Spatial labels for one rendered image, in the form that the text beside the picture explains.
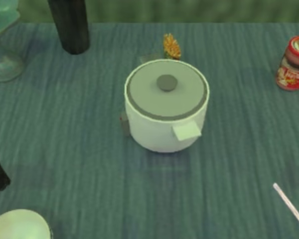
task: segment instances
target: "gray knob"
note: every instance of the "gray knob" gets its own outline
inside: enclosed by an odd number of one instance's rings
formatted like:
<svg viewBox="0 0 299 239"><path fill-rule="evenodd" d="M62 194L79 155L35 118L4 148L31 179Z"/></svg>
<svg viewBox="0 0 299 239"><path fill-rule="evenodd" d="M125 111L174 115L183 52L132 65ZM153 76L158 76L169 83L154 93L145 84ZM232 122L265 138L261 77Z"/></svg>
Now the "gray knob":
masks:
<svg viewBox="0 0 299 239"><path fill-rule="evenodd" d="M176 88L177 79L172 75L161 75L158 77L156 83L162 91L169 92Z"/></svg>

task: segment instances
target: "wooden tabletop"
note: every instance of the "wooden tabletop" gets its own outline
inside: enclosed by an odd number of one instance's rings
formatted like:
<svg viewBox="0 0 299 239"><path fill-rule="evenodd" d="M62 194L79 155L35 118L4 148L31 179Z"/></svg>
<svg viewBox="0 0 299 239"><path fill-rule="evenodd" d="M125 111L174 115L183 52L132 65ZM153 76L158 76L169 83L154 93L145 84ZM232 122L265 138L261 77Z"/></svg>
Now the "wooden tabletop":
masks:
<svg viewBox="0 0 299 239"><path fill-rule="evenodd" d="M175 154L123 136L124 82L171 32L211 97L202 137ZM32 209L56 239L299 239L299 91L274 74L299 24L94 24L71 56L53 24L2 43L26 62L0 84L0 214Z"/></svg>

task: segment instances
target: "orange flower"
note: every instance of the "orange flower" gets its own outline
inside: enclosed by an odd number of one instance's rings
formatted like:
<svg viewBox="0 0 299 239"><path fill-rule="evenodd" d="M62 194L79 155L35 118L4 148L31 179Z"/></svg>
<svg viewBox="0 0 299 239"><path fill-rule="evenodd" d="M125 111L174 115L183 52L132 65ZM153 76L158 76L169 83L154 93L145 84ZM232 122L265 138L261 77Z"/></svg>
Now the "orange flower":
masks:
<svg viewBox="0 0 299 239"><path fill-rule="evenodd" d="M164 35L164 52L174 59L179 59L181 56L180 47L171 33Z"/></svg>

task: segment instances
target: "pot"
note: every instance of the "pot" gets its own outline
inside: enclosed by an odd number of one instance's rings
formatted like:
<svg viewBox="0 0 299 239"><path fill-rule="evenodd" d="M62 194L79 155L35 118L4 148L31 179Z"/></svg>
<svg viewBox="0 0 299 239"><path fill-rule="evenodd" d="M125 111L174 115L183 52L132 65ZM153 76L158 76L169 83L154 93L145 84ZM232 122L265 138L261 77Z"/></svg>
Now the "pot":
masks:
<svg viewBox="0 0 299 239"><path fill-rule="evenodd" d="M0 215L0 239L53 239L45 219L38 213L17 209Z"/></svg>
<svg viewBox="0 0 299 239"><path fill-rule="evenodd" d="M195 67L172 59L146 62L128 76L124 97L130 134L142 147L171 153L201 136L209 86Z"/></svg>

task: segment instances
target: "chopstick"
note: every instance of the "chopstick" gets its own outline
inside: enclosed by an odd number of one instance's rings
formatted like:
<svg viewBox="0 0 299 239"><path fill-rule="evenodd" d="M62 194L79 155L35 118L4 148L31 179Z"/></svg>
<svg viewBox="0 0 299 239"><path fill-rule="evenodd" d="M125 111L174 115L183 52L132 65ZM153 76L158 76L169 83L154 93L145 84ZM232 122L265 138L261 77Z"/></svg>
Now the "chopstick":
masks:
<svg viewBox="0 0 299 239"><path fill-rule="evenodd" d="M274 189L278 192L282 200L285 202L285 204L288 206L288 208L291 210L293 215L297 218L299 221L299 212L298 210L294 207L294 205L291 203L291 201L287 198L287 196L284 194L284 192L281 190L281 188L278 186L277 183L274 183Z"/></svg>

